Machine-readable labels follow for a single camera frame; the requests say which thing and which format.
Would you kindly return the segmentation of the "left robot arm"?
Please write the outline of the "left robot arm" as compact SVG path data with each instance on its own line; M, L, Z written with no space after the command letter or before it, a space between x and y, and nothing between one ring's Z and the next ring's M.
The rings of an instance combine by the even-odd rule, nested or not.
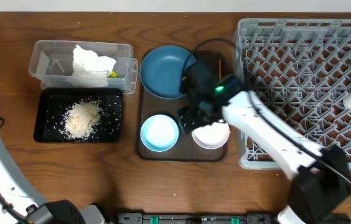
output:
M78 209L68 200L48 202L24 177L0 137L0 223L109 223L91 204Z

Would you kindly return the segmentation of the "rice leftovers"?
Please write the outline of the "rice leftovers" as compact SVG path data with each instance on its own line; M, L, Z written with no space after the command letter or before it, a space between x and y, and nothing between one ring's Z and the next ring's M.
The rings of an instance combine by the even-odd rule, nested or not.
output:
M110 96L52 96L43 142L113 142L119 139L123 101Z

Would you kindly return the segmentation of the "dark blue plate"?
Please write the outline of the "dark blue plate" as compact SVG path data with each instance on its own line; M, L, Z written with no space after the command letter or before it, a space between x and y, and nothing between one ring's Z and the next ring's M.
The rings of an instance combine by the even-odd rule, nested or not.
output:
M151 94L164 98L180 98L181 71L190 52L176 45L151 50L141 64L141 82Z

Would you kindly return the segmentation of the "light blue bowl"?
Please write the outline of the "light blue bowl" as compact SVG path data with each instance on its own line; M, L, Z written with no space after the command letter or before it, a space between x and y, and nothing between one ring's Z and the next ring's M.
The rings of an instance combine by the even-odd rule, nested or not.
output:
M140 130L143 145L153 152L172 148L179 138L179 128L174 119L164 114L149 117Z

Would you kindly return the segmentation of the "yellow green snack wrapper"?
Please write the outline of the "yellow green snack wrapper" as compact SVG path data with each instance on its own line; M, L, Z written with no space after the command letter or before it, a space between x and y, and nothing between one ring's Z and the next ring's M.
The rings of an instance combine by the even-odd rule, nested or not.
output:
M110 74L109 74L109 78L117 78L118 77L118 74L114 71L112 71Z

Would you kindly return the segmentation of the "white napkin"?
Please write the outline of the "white napkin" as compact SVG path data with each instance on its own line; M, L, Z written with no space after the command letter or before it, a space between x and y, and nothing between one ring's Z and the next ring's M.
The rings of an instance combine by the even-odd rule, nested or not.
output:
M73 86L82 88L106 87L109 74L115 65L115 59L98 56L96 52L76 45L73 50L73 73L70 82Z

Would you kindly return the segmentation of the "pink white bowl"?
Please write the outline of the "pink white bowl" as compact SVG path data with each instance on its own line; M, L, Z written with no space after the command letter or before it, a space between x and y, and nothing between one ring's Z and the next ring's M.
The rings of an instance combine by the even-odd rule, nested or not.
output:
M229 135L229 125L218 122L192 131L193 140L204 149L218 149L222 147L228 141Z

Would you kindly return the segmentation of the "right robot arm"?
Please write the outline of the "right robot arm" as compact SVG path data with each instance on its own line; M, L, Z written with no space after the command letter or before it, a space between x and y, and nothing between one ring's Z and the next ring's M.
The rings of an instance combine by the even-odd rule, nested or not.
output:
M219 78L198 60L182 68L180 91L188 100L177 112L185 133L224 121L254 140L291 180L288 205L278 215L278 222L329 221L330 213L351 195L344 151L305 138L236 76Z

